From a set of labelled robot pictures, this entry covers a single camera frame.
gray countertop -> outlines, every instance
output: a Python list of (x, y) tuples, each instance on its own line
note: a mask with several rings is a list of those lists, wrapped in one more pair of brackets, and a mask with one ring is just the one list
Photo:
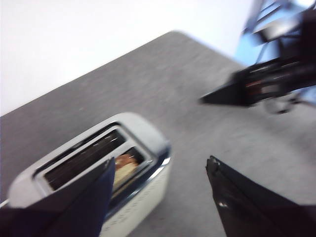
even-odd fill
[(315, 109), (275, 116), (262, 106), (198, 104), (240, 68), (171, 32), (2, 116), (1, 200), (27, 166), (129, 111), (161, 130), (173, 155), (165, 199), (131, 237), (225, 236), (204, 168), (210, 155), (297, 203), (315, 203)]

blue floor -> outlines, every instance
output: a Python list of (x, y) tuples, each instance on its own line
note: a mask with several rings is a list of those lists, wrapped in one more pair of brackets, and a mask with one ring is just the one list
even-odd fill
[[(261, 22), (257, 27), (261, 27), (271, 21), (279, 19), (281, 17), (291, 17), (304, 10), (304, 8), (296, 5), (292, 5), (289, 9), (281, 9)], [(237, 46), (234, 58), (244, 66), (250, 66), (256, 63), (258, 55), (263, 45), (257, 45), (255, 37), (252, 34), (244, 34), (240, 37), (239, 44)], [(278, 57), (277, 43), (270, 42), (264, 50), (263, 56), (260, 62), (268, 61)], [(300, 93), (302, 101), (316, 105), (316, 86), (311, 86), (301, 90), (297, 90)]]
[[(296, 5), (291, 6), (289, 9), (281, 9), (261, 22), (258, 25), (258, 28), (281, 17), (293, 16), (302, 10), (304, 10), (302, 7)], [(267, 12), (269, 11), (262, 12), (261, 16), (265, 15)], [(256, 45), (253, 35), (245, 34), (240, 38), (239, 45), (237, 46), (235, 52), (235, 59), (245, 66), (250, 66), (256, 62), (262, 47), (263, 45)], [(278, 57), (276, 53), (276, 43), (270, 42), (263, 54), (261, 61), (268, 61), (276, 57)]]

toaster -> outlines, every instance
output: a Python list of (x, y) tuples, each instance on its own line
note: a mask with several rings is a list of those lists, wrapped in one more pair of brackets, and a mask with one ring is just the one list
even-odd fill
[[(124, 237), (163, 199), (170, 159), (170, 144), (153, 125), (134, 113), (117, 114), (20, 173), (9, 188), (7, 206), (36, 206), (70, 187), (71, 195), (78, 194), (100, 174), (99, 167), (112, 160), (115, 172), (104, 194), (109, 202), (99, 236)], [(71, 195), (44, 208), (65, 207)]]

